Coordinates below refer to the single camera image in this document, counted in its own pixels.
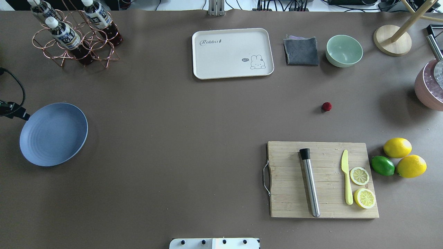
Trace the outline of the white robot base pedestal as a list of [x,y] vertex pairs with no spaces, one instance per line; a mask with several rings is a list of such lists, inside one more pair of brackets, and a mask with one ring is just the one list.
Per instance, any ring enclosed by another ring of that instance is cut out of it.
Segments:
[[259,238],[176,238],[170,249],[260,249]]

